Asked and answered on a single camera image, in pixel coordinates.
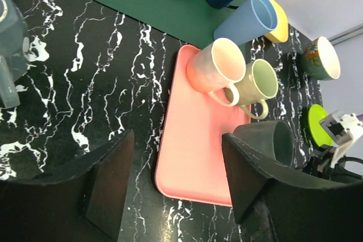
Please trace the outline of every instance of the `black marble countertop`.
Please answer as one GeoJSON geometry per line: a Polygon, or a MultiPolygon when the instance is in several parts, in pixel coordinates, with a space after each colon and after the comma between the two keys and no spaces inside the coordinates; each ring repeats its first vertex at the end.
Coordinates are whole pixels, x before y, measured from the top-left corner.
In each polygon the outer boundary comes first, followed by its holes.
{"type": "MultiPolygon", "coordinates": [[[[170,199],[154,185],[178,49],[184,43],[92,0],[14,0],[31,39],[28,73],[16,81],[21,105],[0,108],[0,179],[34,177],[133,129],[134,161],[120,241],[239,241],[231,208],[170,199]]],[[[287,120],[301,167],[311,151],[303,111],[321,103],[319,84],[298,68],[309,40],[249,43],[280,86],[267,120],[287,120]]]]}

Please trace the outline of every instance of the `yellow plate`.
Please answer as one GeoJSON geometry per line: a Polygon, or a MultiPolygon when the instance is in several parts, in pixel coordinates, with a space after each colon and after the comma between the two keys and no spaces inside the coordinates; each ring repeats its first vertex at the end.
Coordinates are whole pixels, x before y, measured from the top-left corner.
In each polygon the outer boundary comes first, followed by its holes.
{"type": "Polygon", "coordinates": [[[272,32],[265,34],[265,37],[273,43],[284,43],[289,39],[288,17],[284,9],[275,0],[270,1],[277,13],[277,27],[272,32]]]}

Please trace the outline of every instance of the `green mat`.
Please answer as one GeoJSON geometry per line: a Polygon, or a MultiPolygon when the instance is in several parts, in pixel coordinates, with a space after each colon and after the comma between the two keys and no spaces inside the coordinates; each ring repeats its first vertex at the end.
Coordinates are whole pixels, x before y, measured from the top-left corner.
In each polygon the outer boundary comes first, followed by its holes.
{"type": "Polygon", "coordinates": [[[213,41],[213,31],[233,12],[228,8],[216,10],[205,0],[96,1],[198,48],[213,41]]]}

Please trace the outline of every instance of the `gray plastic container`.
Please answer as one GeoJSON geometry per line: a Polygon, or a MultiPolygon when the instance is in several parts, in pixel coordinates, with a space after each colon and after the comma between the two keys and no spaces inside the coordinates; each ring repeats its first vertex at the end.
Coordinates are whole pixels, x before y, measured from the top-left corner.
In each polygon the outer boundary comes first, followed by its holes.
{"type": "Polygon", "coordinates": [[[14,82],[28,69],[28,26],[12,0],[0,0],[0,97],[5,108],[20,105],[14,82]]]}

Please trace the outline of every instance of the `tray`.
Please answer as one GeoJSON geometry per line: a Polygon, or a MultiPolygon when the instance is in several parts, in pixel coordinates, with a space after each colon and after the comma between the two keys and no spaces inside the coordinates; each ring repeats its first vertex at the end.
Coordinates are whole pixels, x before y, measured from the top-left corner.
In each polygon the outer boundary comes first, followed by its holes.
{"type": "Polygon", "coordinates": [[[225,107],[189,85],[186,64],[199,51],[185,45],[178,52],[155,183],[170,198],[232,206],[222,134],[251,120],[239,107],[225,107]]]}

